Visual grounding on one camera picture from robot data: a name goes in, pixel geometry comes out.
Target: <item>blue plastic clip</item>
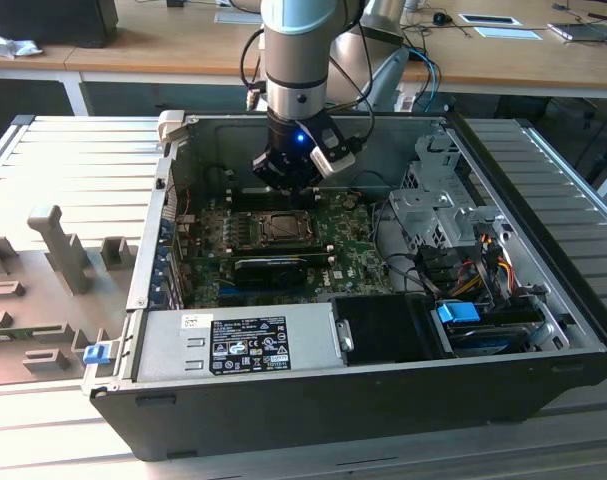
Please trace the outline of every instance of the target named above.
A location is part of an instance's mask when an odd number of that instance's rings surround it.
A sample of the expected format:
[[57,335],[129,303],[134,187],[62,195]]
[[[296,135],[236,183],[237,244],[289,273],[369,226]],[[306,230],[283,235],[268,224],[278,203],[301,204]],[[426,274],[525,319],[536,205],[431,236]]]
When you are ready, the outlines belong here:
[[473,303],[444,303],[436,309],[441,323],[478,322],[481,320]]
[[110,346],[97,343],[96,345],[85,347],[85,352],[83,352],[83,363],[86,365],[93,363],[110,363]]

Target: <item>motherboard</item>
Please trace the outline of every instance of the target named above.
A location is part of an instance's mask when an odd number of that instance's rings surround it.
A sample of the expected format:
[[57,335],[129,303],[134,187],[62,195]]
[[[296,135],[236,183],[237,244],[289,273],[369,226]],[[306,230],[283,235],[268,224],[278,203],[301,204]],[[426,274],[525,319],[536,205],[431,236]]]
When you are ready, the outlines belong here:
[[[290,210],[256,197],[211,199],[182,221],[186,308],[327,302],[390,293],[358,193],[316,195]],[[281,207],[282,209],[265,209]]]

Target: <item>computer case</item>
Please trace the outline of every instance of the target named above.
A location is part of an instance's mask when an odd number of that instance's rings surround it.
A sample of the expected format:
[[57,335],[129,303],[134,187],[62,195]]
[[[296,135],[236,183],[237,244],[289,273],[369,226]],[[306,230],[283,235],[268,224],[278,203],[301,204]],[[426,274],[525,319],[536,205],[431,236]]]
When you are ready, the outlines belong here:
[[0,36],[39,44],[102,48],[114,37],[114,0],[4,0]]

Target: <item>green circuit board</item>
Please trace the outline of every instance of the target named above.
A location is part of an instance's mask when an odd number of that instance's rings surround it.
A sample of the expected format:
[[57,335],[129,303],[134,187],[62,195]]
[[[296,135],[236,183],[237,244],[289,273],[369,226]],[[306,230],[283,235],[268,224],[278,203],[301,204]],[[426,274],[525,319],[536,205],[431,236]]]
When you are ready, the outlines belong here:
[[[240,258],[238,251],[243,245],[265,241],[267,235],[258,222],[277,217],[305,222],[307,235],[301,237],[300,244],[323,248],[332,245],[332,261],[309,267],[304,284],[294,288],[237,288],[234,266]],[[195,212],[195,218],[198,227],[184,256],[188,265],[185,277],[190,284],[188,308],[326,302],[336,295],[392,291],[383,262],[370,241],[371,217],[367,205],[356,194],[332,192],[322,195],[314,209],[276,213],[232,212],[228,205],[211,201],[206,208]],[[231,235],[232,226],[239,224],[243,225],[241,233],[237,228]],[[287,234],[284,227],[277,227],[273,233],[275,236]],[[269,245],[265,252],[279,257],[270,253]]]

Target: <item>headphones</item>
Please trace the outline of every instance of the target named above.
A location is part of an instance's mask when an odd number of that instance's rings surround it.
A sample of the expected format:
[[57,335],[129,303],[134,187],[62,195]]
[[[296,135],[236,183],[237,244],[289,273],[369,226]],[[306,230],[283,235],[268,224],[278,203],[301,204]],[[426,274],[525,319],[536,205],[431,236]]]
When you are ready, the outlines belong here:
[[434,14],[434,18],[432,18],[432,22],[437,27],[442,27],[443,25],[447,25],[448,23],[452,23],[452,17],[450,17],[447,13],[436,12]]

